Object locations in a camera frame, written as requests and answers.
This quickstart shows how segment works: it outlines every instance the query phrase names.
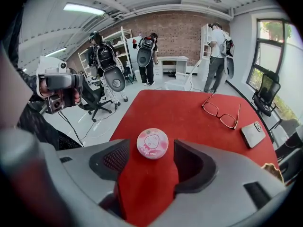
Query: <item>window frame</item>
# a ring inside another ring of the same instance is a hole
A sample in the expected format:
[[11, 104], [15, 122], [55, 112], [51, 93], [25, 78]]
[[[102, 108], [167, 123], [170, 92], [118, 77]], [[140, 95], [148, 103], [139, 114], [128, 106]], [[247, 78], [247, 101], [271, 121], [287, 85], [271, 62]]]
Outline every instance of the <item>window frame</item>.
[[[269, 39], [262, 39], [262, 38], [259, 38], [259, 33], [260, 33], [260, 28], [259, 28], [259, 22], [262, 22], [262, 21], [280, 21], [282, 22], [282, 30], [283, 30], [283, 42], [278, 42], [278, 41], [274, 41], [274, 40], [269, 40]], [[255, 54], [254, 54], [254, 58], [253, 58], [253, 61], [252, 61], [252, 65], [251, 65], [251, 68], [250, 68], [250, 72], [249, 72], [249, 75], [247, 77], [247, 80], [246, 80], [246, 83], [252, 87], [254, 90], [256, 90], [256, 88], [254, 88], [251, 84], [250, 84], [250, 79], [251, 79], [251, 76], [252, 76], [252, 73], [254, 71], [254, 69], [256, 68], [257, 70], [265, 73], [268, 71], [268, 69], [258, 65], [258, 64], [255, 64], [255, 61], [256, 61], [256, 58], [258, 56], [258, 48], [259, 48], [259, 45], [260, 43], [263, 43], [263, 44], [270, 44], [270, 45], [274, 45], [274, 46], [277, 46], [277, 47], [280, 47], [281, 48], [281, 53], [280, 53], [280, 58], [279, 58], [279, 61], [278, 61], [278, 65], [277, 65], [277, 69], [276, 71], [274, 71], [275, 73], [279, 74], [279, 71], [281, 69], [281, 65], [282, 65], [282, 61], [283, 61], [283, 55], [284, 55], [284, 49], [285, 49], [285, 43], [286, 43], [286, 34], [285, 34], [285, 24], [292, 24], [290, 21], [286, 20], [286, 19], [282, 19], [282, 18], [262, 18], [262, 19], [257, 19], [257, 34], [256, 34], [256, 46], [255, 46]]]

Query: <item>ceiling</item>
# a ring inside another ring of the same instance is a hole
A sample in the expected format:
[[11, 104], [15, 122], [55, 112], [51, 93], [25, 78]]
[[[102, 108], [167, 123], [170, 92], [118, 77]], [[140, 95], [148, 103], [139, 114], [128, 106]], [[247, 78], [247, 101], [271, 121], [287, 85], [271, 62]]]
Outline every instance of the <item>ceiling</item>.
[[[19, 67], [35, 74], [40, 55], [67, 47], [54, 55], [65, 60], [88, 38], [92, 30], [101, 30], [114, 23], [115, 14], [129, 14], [139, 9], [158, 5], [181, 4], [208, 7], [228, 14], [258, 0], [27, 0], [19, 41]], [[93, 14], [64, 11], [67, 2], [102, 9], [102, 17]]]

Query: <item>white t-shirt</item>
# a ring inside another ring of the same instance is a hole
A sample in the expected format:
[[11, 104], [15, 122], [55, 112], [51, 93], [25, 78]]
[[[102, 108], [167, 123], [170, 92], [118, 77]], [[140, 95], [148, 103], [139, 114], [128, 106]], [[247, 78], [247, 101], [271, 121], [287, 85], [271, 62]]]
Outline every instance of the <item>white t-shirt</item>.
[[216, 45], [212, 48], [213, 57], [224, 58], [224, 55], [220, 53], [220, 45], [224, 43], [224, 35], [221, 29], [214, 29], [212, 31], [212, 41], [216, 41]]

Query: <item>person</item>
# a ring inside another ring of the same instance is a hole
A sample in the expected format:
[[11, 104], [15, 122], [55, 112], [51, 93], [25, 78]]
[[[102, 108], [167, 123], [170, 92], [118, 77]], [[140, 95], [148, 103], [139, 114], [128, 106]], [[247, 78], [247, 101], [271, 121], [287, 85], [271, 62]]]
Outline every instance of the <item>person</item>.
[[[224, 32], [222, 30], [222, 26], [219, 23], [212, 24], [212, 41], [209, 43], [209, 46], [212, 48], [211, 56], [210, 56], [210, 64], [209, 64], [209, 72], [207, 76], [207, 80], [204, 87], [204, 92], [216, 92], [224, 71], [224, 58], [225, 55], [222, 53], [222, 46], [224, 45]], [[214, 79], [214, 75], [216, 74], [216, 81], [209, 90], [209, 87]]]
[[150, 62], [148, 63], [148, 65], [146, 67], [139, 67], [142, 83], [145, 86], [147, 85], [147, 80], [148, 80], [149, 86], [152, 86], [154, 84], [154, 80], [153, 80], [153, 63], [155, 62], [156, 65], [158, 64], [158, 57], [157, 57], [158, 35], [156, 33], [151, 33], [150, 36], [152, 36], [153, 39], [154, 39], [154, 41], [155, 41], [155, 47], [153, 49], [152, 59], [150, 60]]
[[[96, 58], [96, 51], [97, 51], [97, 46], [99, 45], [100, 47], [102, 46], [109, 46], [112, 50], [113, 50], [113, 58], [117, 64], [118, 60], [116, 58], [116, 50], [114, 49], [114, 47], [107, 43], [107, 42], [103, 42], [102, 40], [102, 36], [97, 32], [97, 31], [94, 31], [92, 33], [90, 33], [89, 35], [89, 42], [92, 43], [92, 45], [89, 47], [89, 50], [88, 50], [88, 56], [89, 56], [89, 66], [92, 66], [94, 68], [97, 69], [97, 72], [100, 76], [100, 80], [102, 82], [102, 84], [104, 85], [104, 90], [105, 90], [105, 94], [107, 97], [110, 98], [110, 100], [112, 100], [115, 105], [116, 105], [116, 108], [117, 106], [120, 106], [120, 102], [117, 98], [117, 95], [116, 95], [116, 92], [114, 92], [107, 84], [103, 74], [103, 70], [102, 68], [99, 67], [98, 63], [97, 63], [97, 58]], [[122, 90], [120, 92], [120, 95], [121, 97], [123, 98], [124, 102], [127, 102], [128, 101], [128, 97], [126, 96], [125, 94], [125, 91]]]
[[[2, 39], [3, 47], [8, 55], [11, 64], [14, 66], [16, 71], [19, 73], [21, 78], [26, 82], [26, 84], [33, 91], [33, 95], [30, 101], [43, 101], [37, 94], [37, 84], [36, 76], [27, 75], [21, 68], [18, 68], [18, 47], [19, 47], [19, 34], [22, 25], [23, 7], [17, 13], [15, 19], [12, 21], [10, 27], [6, 31]], [[46, 81], [42, 80], [40, 82], [40, 92], [44, 95], [50, 93]], [[80, 95], [75, 91], [74, 94], [75, 102], [80, 101]], [[68, 137], [66, 134], [62, 133], [50, 125], [44, 117], [32, 109], [29, 105], [24, 108], [21, 117], [17, 123], [17, 127], [25, 131], [28, 131], [39, 139], [40, 142], [49, 143], [54, 146], [56, 150], [80, 148], [81, 145], [75, 142], [73, 139]]]

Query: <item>gray pants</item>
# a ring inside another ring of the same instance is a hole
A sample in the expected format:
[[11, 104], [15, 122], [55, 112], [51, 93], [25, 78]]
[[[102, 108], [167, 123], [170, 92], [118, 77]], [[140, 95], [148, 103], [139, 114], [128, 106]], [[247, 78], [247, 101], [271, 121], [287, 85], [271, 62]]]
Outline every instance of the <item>gray pants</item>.
[[204, 87], [204, 91], [207, 92], [209, 90], [209, 87], [214, 79], [214, 75], [215, 73], [217, 73], [216, 75], [216, 81], [213, 85], [212, 90], [216, 91], [221, 78], [222, 78], [222, 73], [224, 71], [224, 58], [216, 58], [211, 56], [210, 57], [210, 63], [209, 63], [209, 72], [208, 72], [208, 76], [207, 76], [207, 80], [205, 83], [205, 87]]

